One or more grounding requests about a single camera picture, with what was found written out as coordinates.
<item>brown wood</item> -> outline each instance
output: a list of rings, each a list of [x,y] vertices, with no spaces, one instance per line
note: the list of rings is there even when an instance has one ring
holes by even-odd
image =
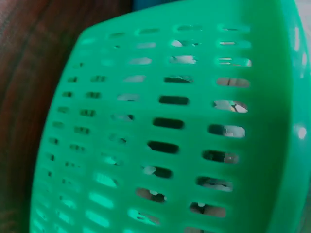
[[[0,233],[29,232],[38,145],[77,36],[130,9],[130,0],[0,0]]]

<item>green plastic basket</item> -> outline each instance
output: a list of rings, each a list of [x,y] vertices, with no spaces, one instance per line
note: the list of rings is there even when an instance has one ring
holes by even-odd
[[[87,29],[42,136],[30,232],[294,233],[310,90],[293,0],[180,1]]]

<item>rectangular hole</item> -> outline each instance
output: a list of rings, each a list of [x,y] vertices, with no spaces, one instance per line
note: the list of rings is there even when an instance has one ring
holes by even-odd
[[[240,104],[237,104],[236,101],[232,100],[216,100],[212,103],[212,106],[220,110],[227,110],[237,113],[247,113],[248,110],[246,104],[243,102],[240,102]]]
[[[168,153],[168,154],[176,154],[179,150],[179,147],[172,143],[166,142],[157,142],[157,141],[150,141],[148,146],[155,151]]]
[[[144,42],[144,43],[137,44],[138,49],[149,49],[149,48],[154,48],[155,46],[156,46],[156,42]]]
[[[112,120],[119,120],[125,122],[131,122],[135,119],[134,115],[132,114],[112,114],[110,115]]]
[[[158,117],[154,119],[154,126],[180,130],[184,127],[184,122],[176,119]]]
[[[154,33],[158,33],[160,31],[160,28],[145,28],[145,29],[141,29],[139,31],[139,35],[146,35],[146,34],[154,34]]]
[[[67,178],[63,178],[62,184],[65,185],[68,189],[70,189],[72,191],[80,192],[80,186],[77,182],[74,182],[74,181],[67,179]]]
[[[76,83],[78,81],[78,77],[70,77],[67,79],[68,83]]]
[[[145,78],[146,78],[145,75],[133,75],[126,77],[124,81],[129,83],[140,83],[144,81]]]
[[[66,195],[59,195],[59,200],[61,203],[63,203],[65,206],[69,207],[70,209],[75,210],[77,208],[76,203]]]
[[[220,41],[219,45],[221,47],[232,47],[236,46],[238,48],[244,48],[244,49],[249,49],[252,47],[252,44],[249,41]]]
[[[220,45],[235,45],[236,42],[234,42],[234,41],[220,41],[219,44]]]
[[[48,160],[55,161],[55,155],[53,155],[53,154],[47,153],[47,154],[46,154],[46,158],[47,158]]]
[[[101,98],[101,93],[100,92],[87,92],[86,97],[90,99],[99,99]]]
[[[68,233],[67,231],[64,230],[64,228],[62,228],[58,225],[54,225],[54,229],[55,229],[55,233]]]
[[[244,25],[220,25],[219,29],[221,32],[240,32],[240,33],[250,32],[250,27]]]
[[[55,137],[50,137],[49,138],[49,142],[51,144],[54,144],[54,145],[58,145],[59,144],[59,140],[57,138],[55,138]]]
[[[126,137],[124,135],[119,135],[117,133],[110,133],[108,135],[108,140],[118,145],[125,145],[127,143]]]
[[[101,161],[105,164],[114,165],[114,166],[122,166],[123,161],[115,155],[109,155],[108,153],[101,152]]]
[[[217,85],[249,88],[249,81],[242,78],[220,77],[217,79]]]
[[[173,176],[171,170],[158,166],[142,166],[142,171],[145,175],[155,175],[164,179],[170,179]]]
[[[102,75],[96,75],[96,76],[91,77],[92,83],[104,82],[105,80],[106,80],[106,77]]]
[[[193,39],[185,39],[185,40],[173,40],[171,42],[171,45],[173,47],[186,47],[186,46],[199,46],[201,43],[197,42],[196,40]]]
[[[235,125],[217,125],[213,124],[208,127],[211,134],[222,135],[226,137],[243,138],[245,137],[245,129]]]
[[[189,99],[181,96],[161,96],[159,102],[164,104],[187,105]]]
[[[252,61],[247,58],[222,57],[218,58],[218,64],[221,66],[252,67]]]
[[[164,203],[167,200],[166,196],[164,196],[163,194],[145,188],[136,189],[136,195],[141,198],[159,203]]]
[[[84,66],[84,64],[82,62],[76,63],[72,66],[72,68],[74,69],[80,69]]]
[[[115,39],[124,36],[125,33],[112,33],[108,36],[108,38]]]
[[[110,223],[106,218],[91,210],[86,211],[86,217],[102,227],[108,228],[110,226]]]
[[[72,92],[70,92],[70,91],[63,92],[62,96],[70,98],[70,97],[72,97]]]
[[[77,162],[70,162],[70,161],[66,161],[65,162],[65,167],[70,170],[69,172],[76,172],[79,174],[82,174],[82,167],[80,164],[78,164]]]
[[[36,213],[38,214],[38,216],[40,216],[40,218],[42,218],[44,221],[47,221],[47,220],[48,220],[46,214],[43,213],[41,210],[36,209],[35,211],[36,211]]]
[[[196,179],[196,184],[205,188],[224,192],[232,192],[233,190],[232,182],[211,177],[204,177],[204,176],[198,177]]]
[[[215,233],[215,232],[205,231],[196,227],[186,227],[183,233]]]
[[[194,65],[197,63],[197,60],[192,55],[171,56],[169,58],[169,63]]]
[[[96,111],[90,109],[82,109],[80,110],[80,115],[84,117],[94,117],[96,115]]]
[[[100,184],[103,184],[108,187],[117,188],[118,182],[117,180],[102,174],[101,172],[94,173],[94,180]]]
[[[84,152],[86,150],[85,147],[77,144],[70,144],[69,147],[71,150],[74,150],[75,152]]]
[[[136,102],[139,100],[139,95],[138,94],[121,94],[117,96],[117,100]]]
[[[71,217],[69,217],[67,214],[65,214],[63,211],[56,210],[56,215],[63,220],[67,224],[71,224],[72,220]]]
[[[64,124],[63,122],[54,121],[54,122],[52,123],[52,126],[53,126],[54,128],[57,128],[57,129],[63,129],[64,126],[65,126],[65,124]]]
[[[201,25],[181,25],[177,27],[179,32],[201,31],[202,29]]]
[[[151,64],[152,59],[148,57],[134,58],[130,61],[131,65],[148,65]]]
[[[153,226],[160,226],[160,219],[152,216],[150,214],[138,211],[136,209],[129,209],[128,210],[128,215],[139,222],[145,223],[147,225],[153,225]]]
[[[85,128],[85,127],[74,127],[74,132],[78,133],[78,134],[84,134],[87,135],[90,133],[90,129],[89,128]]]
[[[237,164],[239,156],[233,153],[226,153],[218,150],[206,150],[202,154],[202,158],[218,163]]]
[[[212,206],[205,203],[192,202],[190,205],[190,211],[208,215],[217,218],[225,218],[226,217],[226,209],[219,206]]]
[[[108,208],[108,209],[114,208],[114,204],[113,204],[111,199],[104,197],[102,194],[99,194],[97,192],[90,192],[88,195],[88,198],[91,201],[93,201],[93,202],[95,202],[95,203],[97,203],[97,204],[99,204],[105,208]]]
[[[60,106],[57,108],[57,111],[59,113],[67,113],[69,111],[69,108],[68,107],[64,107],[64,106]]]
[[[166,83],[192,83],[193,78],[190,75],[172,75],[165,77],[164,82]]]

